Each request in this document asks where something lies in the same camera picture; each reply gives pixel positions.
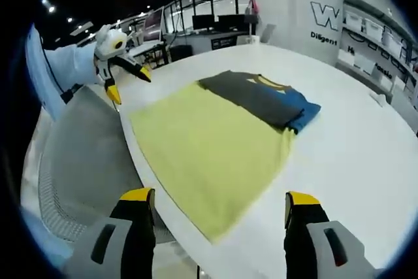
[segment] folded shirt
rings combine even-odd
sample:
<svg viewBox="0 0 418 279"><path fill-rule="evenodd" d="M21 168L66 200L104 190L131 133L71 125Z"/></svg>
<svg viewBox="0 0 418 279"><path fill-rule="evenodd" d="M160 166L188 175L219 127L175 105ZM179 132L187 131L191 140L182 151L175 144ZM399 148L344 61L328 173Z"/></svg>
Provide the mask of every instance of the folded shirt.
<svg viewBox="0 0 418 279"><path fill-rule="evenodd" d="M204 78L199 84L212 93L246 109L272 127L284 129L304 110L284 103L268 88L249 82L245 75L226 71Z"/></svg>
<svg viewBox="0 0 418 279"><path fill-rule="evenodd" d="M275 83L260 74L226 71L199 82L271 126L288 127L296 134L321 110L321 106L307 101L291 86Z"/></svg>

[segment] light blue sleeve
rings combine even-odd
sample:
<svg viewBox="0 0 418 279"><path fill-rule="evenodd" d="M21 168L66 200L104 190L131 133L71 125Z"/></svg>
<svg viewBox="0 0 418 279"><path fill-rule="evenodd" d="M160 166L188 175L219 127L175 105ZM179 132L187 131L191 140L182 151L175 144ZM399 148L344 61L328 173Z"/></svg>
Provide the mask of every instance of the light blue sleeve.
<svg viewBox="0 0 418 279"><path fill-rule="evenodd" d="M32 26L25 45L27 70L39 101L54 120L59 118L65 108L60 96L63 92L75 84L99 83L93 62L94 49L95 42L85 47L69 45L56 50L45 50L45 59L39 33Z"/></svg>
<svg viewBox="0 0 418 279"><path fill-rule="evenodd" d="M85 47L69 45L45 51L52 72L64 91L75 84L99 83L93 62L95 46L96 43L93 42Z"/></svg>

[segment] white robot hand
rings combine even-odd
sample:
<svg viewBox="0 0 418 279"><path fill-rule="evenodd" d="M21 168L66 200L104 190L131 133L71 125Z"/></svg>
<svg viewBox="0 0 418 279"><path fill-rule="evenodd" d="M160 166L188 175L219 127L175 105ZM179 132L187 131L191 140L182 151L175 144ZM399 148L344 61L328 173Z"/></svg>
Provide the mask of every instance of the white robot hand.
<svg viewBox="0 0 418 279"><path fill-rule="evenodd" d="M99 81L104 86L108 97L121 104L119 91L110 72L110 65L118 65L141 80L151 82L150 72L139 64L126 51L128 36L110 25L104 25L96 34L95 65Z"/></svg>

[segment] gray chair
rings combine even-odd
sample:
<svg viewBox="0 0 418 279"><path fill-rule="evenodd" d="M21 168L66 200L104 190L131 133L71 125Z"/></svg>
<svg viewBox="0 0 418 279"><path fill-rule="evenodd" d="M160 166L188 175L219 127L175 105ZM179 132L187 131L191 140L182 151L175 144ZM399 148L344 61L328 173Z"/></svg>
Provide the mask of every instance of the gray chair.
<svg viewBox="0 0 418 279"><path fill-rule="evenodd" d="M42 220L75 242L110 215L122 194L141 188L118 113L88 87L79 90L46 139L39 167ZM157 243L174 238L154 213Z"/></svg>
<svg viewBox="0 0 418 279"><path fill-rule="evenodd" d="M399 113L406 123L411 127L413 132L418 132L418 111L413 107L411 101L404 92L395 86L392 90L391 106Z"/></svg>

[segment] computer monitor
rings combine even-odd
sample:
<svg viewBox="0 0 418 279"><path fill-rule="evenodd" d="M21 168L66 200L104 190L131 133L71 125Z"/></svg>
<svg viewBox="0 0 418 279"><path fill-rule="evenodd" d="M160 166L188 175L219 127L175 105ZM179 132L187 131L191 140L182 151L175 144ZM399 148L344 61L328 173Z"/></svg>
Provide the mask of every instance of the computer monitor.
<svg viewBox="0 0 418 279"><path fill-rule="evenodd" d="M215 25L215 16L213 14L203 14L193 16L193 29L208 29Z"/></svg>
<svg viewBox="0 0 418 279"><path fill-rule="evenodd" d="M144 23L144 42L161 40L163 9L164 7L161 7L146 17Z"/></svg>
<svg viewBox="0 0 418 279"><path fill-rule="evenodd" d="M245 14L229 14L226 16L219 16L219 26L222 29L235 27L239 30L244 30L249 28L249 26L245 24Z"/></svg>

